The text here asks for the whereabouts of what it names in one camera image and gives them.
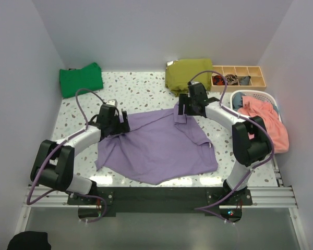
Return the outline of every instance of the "wooden organizer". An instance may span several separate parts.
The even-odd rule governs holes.
[[[261,90],[266,89],[266,82],[264,81],[261,68],[259,66],[213,66],[213,70],[219,72],[222,75],[235,74],[238,77],[251,76],[248,86],[242,85],[228,85],[226,91],[233,92],[236,90]],[[211,92],[222,92],[225,88],[223,85],[213,85],[213,77],[216,74],[211,76]]]

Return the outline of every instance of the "terrazzo pattern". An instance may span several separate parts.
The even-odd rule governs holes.
[[[178,98],[165,87],[164,72],[103,72],[104,89],[96,91],[105,101],[117,99],[118,109],[128,114],[173,108]],[[220,93],[209,93],[209,97],[220,97]],[[88,119],[97,114],[100,101],[93,94],[79,96],[81,107]],[[230,93],[226,93],[224,104],[229,105]],[[233,168],[235,161],[232,152],[231,133],[215,121],[196,117],[208,138],[211,140],[218,169],[212,173],[176,178],[157,186],[222,186]],[[52,140],[64,138],[83,127],[84,119],[74,97],[64,99],[59,111]],[[154,186],[130,180],[107,167],[96,172],[97,145],[92,145],[75,158],[74,172],[94,180],[99,186]],[[254,171],[248,181],[249,186],[277,186],[272,162]]]

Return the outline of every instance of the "terrazzo table surface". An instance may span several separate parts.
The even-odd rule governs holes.
[[[103,72],[104,89],[96,91],[105,101],[117,99],[118,109],[128,114],[173,108],[178,98],[165,87],[164,72]],[[220,97],[220,93],[210,92],[209,97]],[[98,114],[100,101],[91,93],[79,96],[81,107],[87,118]],[[223,103],[230,105],[230,93],[226,93]],[[157,186],[222,186],[233,168],[230,131],[217,122],[204,117],[195,117],[203,131],[211,140],[218,169],[215,172],[187,176],[165,181]],[[84,119],[74,97],[64,99],[59,110],[52,140],[64,138],[81,129]],[[98,186],[154,186],[128,179],[107,167],[96,171],[97,145],[85,149],[75,158],[74,173],[95,181]],[[249,186],[278,186],[274,166],[269,162],[257,168],[251,175]]]

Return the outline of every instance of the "green towel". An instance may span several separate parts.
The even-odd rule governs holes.
[[[59,71],[59,82],[63,98],[75,96],[77,90],[81,88],[90,90],[103,88],[101,68],[97,63],[92,63],[82,69],[61,69]],[[84,93],[87,93],[87,91],[81,91],[79,95]]]
[[[188,82],[197,73],[203,70],[212,70],[210,59],[182,59],[175,61],[166,68],[166,87],[175,96],[188,93]],[[211,73],[203,73],[197,76],[194,81],[201,82],[206,90],[211,89]]]

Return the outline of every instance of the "pink cloth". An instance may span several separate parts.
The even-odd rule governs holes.
[[[238,112],[250,117],[262,117],[275,146],[275,153],[287,152],[289,146],[287,130],[284,124],[280,122],[278,114],[271,103],[260,101],[251,96],[243,96],[242,99],[243,108],[240,108]]]

